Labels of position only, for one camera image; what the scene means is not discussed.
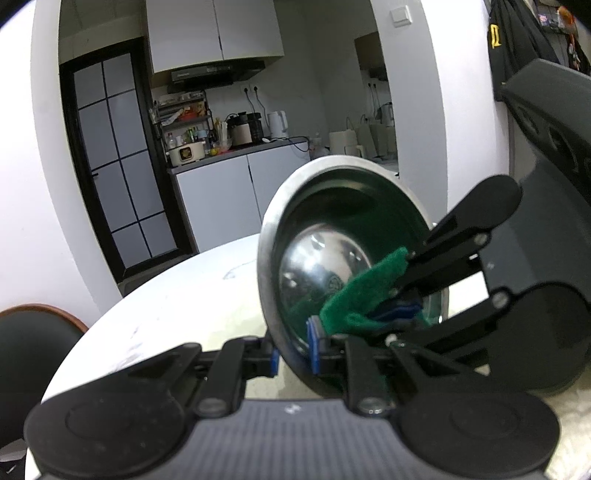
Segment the black chair with wood rim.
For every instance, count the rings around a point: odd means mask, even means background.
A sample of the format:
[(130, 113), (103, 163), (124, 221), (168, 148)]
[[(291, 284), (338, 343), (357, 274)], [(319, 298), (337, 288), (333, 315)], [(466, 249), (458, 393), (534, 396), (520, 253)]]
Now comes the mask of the black chair with wood rim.
[(1, 445), (23, 438), (29, 412), (41, 402), (55, 372), (88, 327), (44, 304), (1, 312)]

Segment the white upper kitchen cabinet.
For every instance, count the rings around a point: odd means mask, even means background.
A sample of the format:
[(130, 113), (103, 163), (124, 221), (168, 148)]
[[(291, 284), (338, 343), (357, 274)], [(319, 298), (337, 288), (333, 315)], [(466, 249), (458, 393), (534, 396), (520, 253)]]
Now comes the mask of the white upper kitchen cabinet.
[(147, 1), (152, 71), (284, 55), (273, 1)]

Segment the white lower kitchen cabinet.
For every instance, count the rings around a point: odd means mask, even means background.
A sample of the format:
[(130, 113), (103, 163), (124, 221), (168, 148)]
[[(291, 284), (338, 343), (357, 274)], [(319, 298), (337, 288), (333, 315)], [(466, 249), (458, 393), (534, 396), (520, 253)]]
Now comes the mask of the white lower kitchen cabinet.
[(194, 250), (259, 233), (277, 189), (310, 159), (308, 138), (297, 136), (171, 169)]

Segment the black coffee maker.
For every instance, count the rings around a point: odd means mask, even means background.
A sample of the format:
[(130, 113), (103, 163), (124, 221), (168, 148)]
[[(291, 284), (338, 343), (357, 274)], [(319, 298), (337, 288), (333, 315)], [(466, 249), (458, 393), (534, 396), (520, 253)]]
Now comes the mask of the black coffee maker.
[(263, 143), (262, 115), (259, 112), (233, 113), (225, 120), (232, 149), (242, 149)]

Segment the black framed glass door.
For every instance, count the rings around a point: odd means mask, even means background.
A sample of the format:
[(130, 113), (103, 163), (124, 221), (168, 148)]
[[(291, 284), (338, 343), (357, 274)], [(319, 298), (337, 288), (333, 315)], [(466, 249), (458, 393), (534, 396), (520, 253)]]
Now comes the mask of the black framed glass door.
[(58, 69), (76, 179), (116, 283), (192, 251), (150, 117), (146, 54), (138, 37)]

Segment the black hanging jacket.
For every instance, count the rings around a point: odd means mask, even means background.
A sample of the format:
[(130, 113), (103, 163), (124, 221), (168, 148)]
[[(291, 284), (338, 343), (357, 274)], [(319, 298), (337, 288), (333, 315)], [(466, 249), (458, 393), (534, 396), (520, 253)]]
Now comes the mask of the black hanging jacket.
[[(502, 88), (534, 60), (560, 64), (560, 58), (528, 1), (489, 1), (487, 43), (493, 95), (502, 102)], [(557, 27), (567, 39), (568, 67), (590, 75), (590, 59), (578, 39), (578, 19), (564, 5), (555, 8)]]

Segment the cream woven table mat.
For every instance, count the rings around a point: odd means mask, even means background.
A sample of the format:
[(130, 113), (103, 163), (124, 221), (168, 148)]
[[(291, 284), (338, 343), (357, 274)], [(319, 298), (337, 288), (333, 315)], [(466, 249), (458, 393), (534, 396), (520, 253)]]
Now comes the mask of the cream woven table mat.
[(532, 390), (557, 415), (560, 440), (546, 468), (549, 479), (577, 480), (590, 478), (591, 413), (590, 365), (562, 389)]

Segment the stainless steel bowl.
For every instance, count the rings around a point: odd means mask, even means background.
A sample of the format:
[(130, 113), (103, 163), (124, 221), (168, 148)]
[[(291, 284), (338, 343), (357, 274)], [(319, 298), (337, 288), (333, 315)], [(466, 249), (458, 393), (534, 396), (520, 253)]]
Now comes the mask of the stainless steel bowl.
[(259, 234), (260, 305), (287, 367), (315, 395), (335, 397), (341, 390), (335, 380), (311, 373), (308, 317), (397, 248), (418, 250), (432, 228), (400, 178), (359, 157), (312, 160), (276, 191)]

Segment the black metal spice rack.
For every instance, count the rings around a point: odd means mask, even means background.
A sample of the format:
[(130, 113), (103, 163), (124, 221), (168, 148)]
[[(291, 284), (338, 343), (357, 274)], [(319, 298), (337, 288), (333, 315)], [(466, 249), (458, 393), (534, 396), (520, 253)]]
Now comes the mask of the black metal spice rack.
[(211, 149), (213, 115), (204, 90), (154, 100), (150, 115), (165, 155), (193, 142), (204, 142), (205, 151)]

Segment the green scouring pad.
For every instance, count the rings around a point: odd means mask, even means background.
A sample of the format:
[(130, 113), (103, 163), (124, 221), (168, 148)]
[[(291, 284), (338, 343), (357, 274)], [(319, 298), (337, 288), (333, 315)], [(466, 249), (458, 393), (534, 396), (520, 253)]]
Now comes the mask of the green scouring pad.
[(394, 282), (406, 272), (408, 254), (406, 247), (398, 248), (329, 298), (320, 312), (325, 334), (363, 335), (383, 330), (384, 322), (370, 319), (370, 313), (389, 298)]

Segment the black range hood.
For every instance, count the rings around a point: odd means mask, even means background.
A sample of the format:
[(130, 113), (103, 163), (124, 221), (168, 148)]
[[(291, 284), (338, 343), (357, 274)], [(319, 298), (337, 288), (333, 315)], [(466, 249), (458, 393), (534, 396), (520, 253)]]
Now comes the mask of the black range hood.
[(188, 66), (170, 72), (167, 92), (187, 93), (245, 82), (266, 69), (263, 59), (238, 59)]

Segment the white electric kettle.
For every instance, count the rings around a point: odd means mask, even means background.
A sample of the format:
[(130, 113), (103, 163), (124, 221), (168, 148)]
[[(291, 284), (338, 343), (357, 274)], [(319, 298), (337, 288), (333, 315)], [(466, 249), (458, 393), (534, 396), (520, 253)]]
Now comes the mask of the white electric kettle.
[(269, 120), (270, 136), (273, 139), (287, 139), (288, 122), (287, 114), (283, 110), (277, 110), (267, 114)]

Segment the white rice cooker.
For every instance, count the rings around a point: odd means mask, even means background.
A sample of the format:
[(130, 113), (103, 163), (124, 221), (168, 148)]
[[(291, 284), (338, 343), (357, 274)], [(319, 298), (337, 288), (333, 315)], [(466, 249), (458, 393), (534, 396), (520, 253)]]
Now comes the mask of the white rice cooker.
[(193, 142), (181, 145), (168, 151), (168, 157), (173, 167), (179, 167), (191, 162), (197, 162), (205, 157), (203, 142)]

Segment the white kitchen cabinet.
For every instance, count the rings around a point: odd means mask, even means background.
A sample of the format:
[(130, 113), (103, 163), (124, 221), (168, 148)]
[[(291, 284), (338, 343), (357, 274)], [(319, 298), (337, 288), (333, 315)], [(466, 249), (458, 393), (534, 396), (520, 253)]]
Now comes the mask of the white kitchen cabinet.
[(147, 1), (152, 71), (284, 55), (273, 1)]
[(297, 136), (171, 169), (194, 250), (259, 233), (277, 189), (310, 159), (308, 138)]

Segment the white wall switch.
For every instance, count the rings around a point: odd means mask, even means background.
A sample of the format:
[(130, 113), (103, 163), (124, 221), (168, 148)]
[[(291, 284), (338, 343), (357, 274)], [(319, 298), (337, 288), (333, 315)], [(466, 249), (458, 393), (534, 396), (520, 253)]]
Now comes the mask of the white wall switch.
[(396, 28), (408, 26), (413, 23), (412, 14), (408, 5), (397, 6), (391, 10), (390, 14)]

